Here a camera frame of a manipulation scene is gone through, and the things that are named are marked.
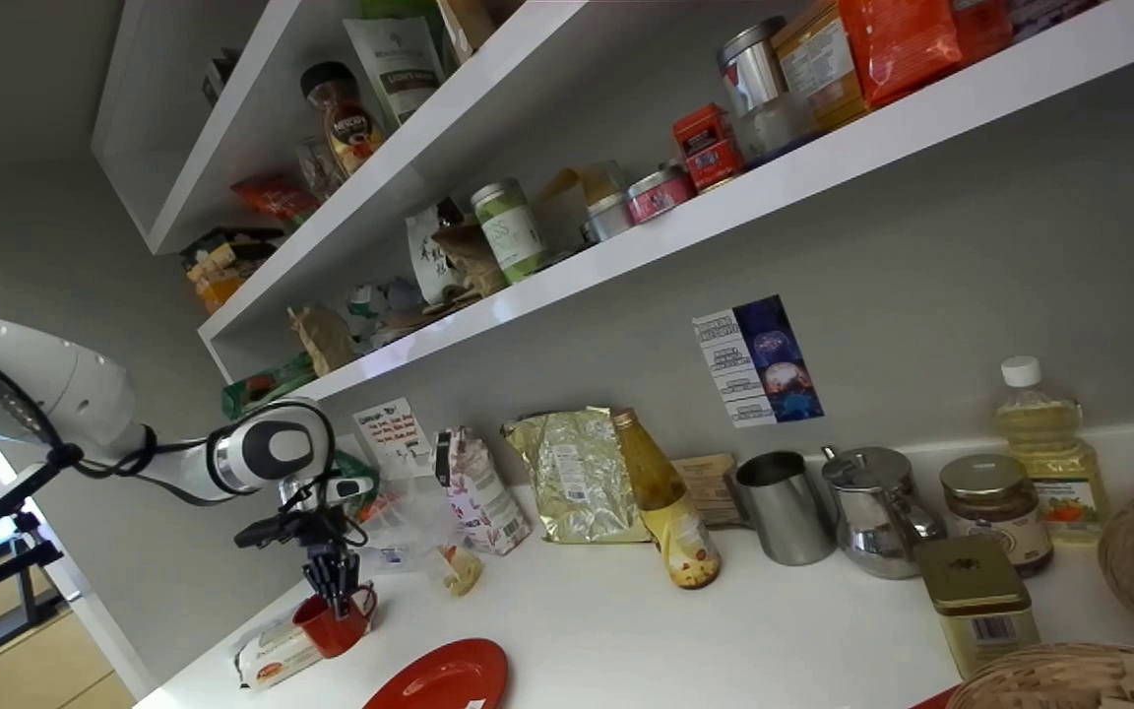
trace spice jar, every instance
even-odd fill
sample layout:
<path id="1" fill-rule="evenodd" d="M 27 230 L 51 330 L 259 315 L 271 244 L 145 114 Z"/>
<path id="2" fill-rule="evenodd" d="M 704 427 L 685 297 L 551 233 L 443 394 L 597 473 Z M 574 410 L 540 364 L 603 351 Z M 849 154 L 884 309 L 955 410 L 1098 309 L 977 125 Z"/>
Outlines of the spice jar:
<path id="1" fill-rule="evenodd" d="M 1000 535 L 1018 575 L 1051 562 L 1051 541 L 1026 470 L 1000 453 L 955 458 L 943 465 L 943 500 L 955 535 Z"/>
<path id="2" fill-rule="evenodd" d="M 504 281 L 514 285 L 544 269 L 546 250 L 535 233 L 519 180 L 493 180 L 475 191 L 473 209 Z"/>
<path id="3" fill-rule="evenodd" d="M 934 541 L 913 559 L 959 678 L 1039 642 L 1032 594 L 990 535 Z"/>
<path id="4" fill-rule="evenodd" d="M 325 142 L 343 172 L 353 172 L 379 150 L 379 125 L 360 107 L 353 71 L 343 63 L 313 63 L 297 76 L 307 107 L 318 112 Z"/>

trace snack package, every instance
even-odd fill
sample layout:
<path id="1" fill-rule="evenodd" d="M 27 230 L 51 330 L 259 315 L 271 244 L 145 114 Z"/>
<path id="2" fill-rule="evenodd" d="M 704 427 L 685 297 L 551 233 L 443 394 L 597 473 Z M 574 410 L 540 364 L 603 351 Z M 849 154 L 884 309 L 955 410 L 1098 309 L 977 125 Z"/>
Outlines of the snack package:
<path id="1" fill-rule="evenodd" d="M 790 100 L 811 114 L 815 134 L 847 125 L 868 112 L 834 0 L 819 0 L 796 28 L 771 34 L 771 54 Z"/>
<path id="2" fill-rule="evenodd" d="M 636 545 L 651 541 L 632 504 L 620 451 L 605 407 L 535 412 L 504 427 L 519 453 L 535 515 L 556 545 Z"/>
<path id="3" fill-rule="evenodd" d="M 528 541 L 530 524 L 497 477 L 483 436 L 443 428 L 435 436 L 435 482 L 448 493 L 454 521 L 468 548 L 506 556 Z"/>
<path id="4" fill-rule="evenodd" d="M 868 107 L 884 107 L 1011 40 L 1002 0 L 840 0 Z"/>

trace white countertop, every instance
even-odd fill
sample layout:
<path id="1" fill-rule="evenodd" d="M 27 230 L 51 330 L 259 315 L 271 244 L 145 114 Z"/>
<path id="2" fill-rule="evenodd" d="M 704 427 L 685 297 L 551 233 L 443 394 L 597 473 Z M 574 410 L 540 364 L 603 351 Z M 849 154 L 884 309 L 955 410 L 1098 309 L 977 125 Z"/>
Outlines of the white countertop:
<path id="1" fill-rule="evenodd" d="M 1114 500 L 1134 495 L 1134 428 L 1089 432 Z M 906 451 L 916 477 L 969 445 Z M 291 587 L 140 709 L 360 709 L 401 667 L 454 637 L 493 637 L 510 659 L 506 709 L 906 709 L 955 684 L 920 578 L 868 578 L 841 556 L 771 562 L 753 532 L 714 532 L 723 575 L 678 590 L 653 548 L 551 548 L 528 541 L 489 559 L 473 594 L 448 600 L 422 575 L 380 575 L 379 628 L 343 659 L 263 695 L 237 688 L 232 645 L 246 628 L 291 615 Z M 1064 548 L 1026 583 L 1042 642 L 1134 645 L 1095 548 Z"/>

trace bottle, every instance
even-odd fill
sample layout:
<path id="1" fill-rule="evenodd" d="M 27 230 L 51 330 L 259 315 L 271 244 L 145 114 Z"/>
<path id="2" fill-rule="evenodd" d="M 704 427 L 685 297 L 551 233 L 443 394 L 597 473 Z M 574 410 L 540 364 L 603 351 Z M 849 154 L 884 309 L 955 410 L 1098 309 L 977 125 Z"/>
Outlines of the bottle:
<path id="1" fill-rule="evenodd" d="M 612 436 L 641 510 L 641 524 L 668 571 L 685 590 L 708 587 L 721 575 L 721 556 L 704 535 L 695 510 L 668 458 L 653 445 L 631 410 L 612 410 Z"/>
<path id="2" fill-rule="evenodd" d="M 994 428 L 1036 482 L 1039 521 L 1055 545 L 1095 545 L 1106 524 L 1106 485 L 1095 451 L 1077 436 L 1081 401 L 1042 386 L 1032 356 L 1002 359 L 1000 374 L 1008 394 Z"/>

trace small jar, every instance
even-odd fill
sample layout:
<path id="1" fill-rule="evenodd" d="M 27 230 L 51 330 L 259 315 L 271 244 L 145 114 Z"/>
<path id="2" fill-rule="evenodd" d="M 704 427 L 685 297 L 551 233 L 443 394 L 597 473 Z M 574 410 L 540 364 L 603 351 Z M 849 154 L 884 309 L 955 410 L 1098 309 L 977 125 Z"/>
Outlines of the small jar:
<path id="1" fill-rule="evenodd" d="M 1018 575 L 1051 562 L 1051 541 L 1026 470 L 1000 453 L 955 458 L 943 465 L 943 500 L 955 535 L 1000 535 Z"/>
<path id="2" fill-rule="evenodd" d="M 307 107 L 318 112 L 325 142 L 343 172 L 353 172 L 379 150 L 379 125 L 360 107 L 353 71 L 343 63 L 313 63 L 297 76 Z"/>
<path id="3" fill-rule="evenodd" d="M 519 180 L 493 180 L 475 191 L 473 209 L 506 285 L 544 269 L 546 250 L 535 233 Z"/>

